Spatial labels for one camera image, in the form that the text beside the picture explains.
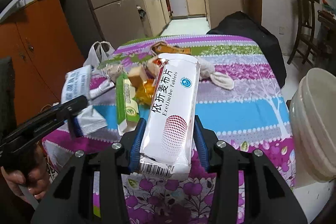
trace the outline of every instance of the wall outlet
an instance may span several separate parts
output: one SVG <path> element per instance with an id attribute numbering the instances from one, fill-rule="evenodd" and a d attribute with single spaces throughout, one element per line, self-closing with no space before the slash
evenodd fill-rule
<path id="1" fill-rule="evenodd" d="M 285 27 L 279 27 L 279 34 L 285 34 Z"/>

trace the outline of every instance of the floral tablecloth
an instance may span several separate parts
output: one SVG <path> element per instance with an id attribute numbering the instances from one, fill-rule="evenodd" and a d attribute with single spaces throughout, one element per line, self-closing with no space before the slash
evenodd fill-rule
<path id="1" fill-rule="evenodd" d="M 289 115 L 277 80 L 258 45 L 251 39 L 229 35 L 182 35 L 132 41 L 120 46 L 111 56 L 126 71 L 151 58 L 150 46 L 164 39 L 168 44 L 191 47 L 194 56 L 215 64 L 216 70 L 228 74 L 235 82 L 231 91 L 209 80 L 199 82 L 196 114 L 204 128 L 213 130 L 220 140 L 234 148 L 265 152 L 290 187 L 294 185 L 295 153 Z M 93 77 L 91 87 L 104 79 Z M 86 137 L 71 140 L 68 132 L 55 130 L 43 139 L 43 145 L 56 168 L 61 169 L 69 157 L 81 149 L 98 152 L 118 141 L 115 90 L 93 101 L 108 123 Z M 140 107 L 141 117 L 148 109 Z M 164 180 L 139 174 L 123 176 L 126 205 L 131 223 L 207 223 L 215 174 L 201 167 L 196 149 L 186 181 Z M 244 221 L 244 177 L 239 173 L 237 223 Z M 99 215 L 99 190 L 95 189 L 94 212 Z"/>

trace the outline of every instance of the black cloth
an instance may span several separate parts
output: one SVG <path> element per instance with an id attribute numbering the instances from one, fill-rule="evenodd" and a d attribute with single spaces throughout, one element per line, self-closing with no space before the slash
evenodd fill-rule
<path id="1" fill-rule="evenodd" d="M 278 39 L 248 15 L 243 12 L 228 15 L 207 34 L 239 35 L 254 40 L 271 66 L 279 86 L 282 88 L 285 85 L 287 73 Z"/>
<path id="2" fill-rule="evenodd" d="M 16 128 L 14 111 L 15 73 L 10 57 L 0 58 L 0 143 Z"/>

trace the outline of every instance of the tile floor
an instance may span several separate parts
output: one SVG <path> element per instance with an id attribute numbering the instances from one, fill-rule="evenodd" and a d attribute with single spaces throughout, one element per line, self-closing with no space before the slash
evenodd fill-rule
<path id="1" fill-rule="evenodd" d="M 172 20 L 168 27 L 163 31 L 162 36 L 178 34 L 206 34 L 209 30 L 209 24 L 205 17 L 179 19 Z M 287 71 L 286 84 L 282 88 L 282 94 L 285 101 L 292 99 L 301 79 L 310 69 L 308 64 L 301 64 L 301 58 L 294 58 L 292 63 L 288 65 L 288 58 L 288 56 L 283 57 Z M 334 182 L 317 182 L 294 190 L 294 194 L 305 212 L 308 223 L 314 220 L 329 200 L 333 185 Z"/>

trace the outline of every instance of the human hand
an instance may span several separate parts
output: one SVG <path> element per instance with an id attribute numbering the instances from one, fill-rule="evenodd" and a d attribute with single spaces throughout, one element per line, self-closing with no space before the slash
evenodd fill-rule
<path id="1" fill-rule="evenodd" d="M 27 198 L 23 195 L 19 188 L 19 184 L 24 184 L 28 187 L 29 192 L 34 195 L 36 199 L 41 199 L 45 195 L 49 185 L 49 174 L 47 171 L 47 161 L 43 155 L 41 147 L 37 146 L 34 152 L 35 161 L 37 166 L 33 168 L 29 173 L 27 178 L 19 170 L 12 172 L 6 172 L 6 170 L 1 167 L 1 173 L 6 180 L 9 188 L 12 192 L 19 198 L 27 201 Z"/>

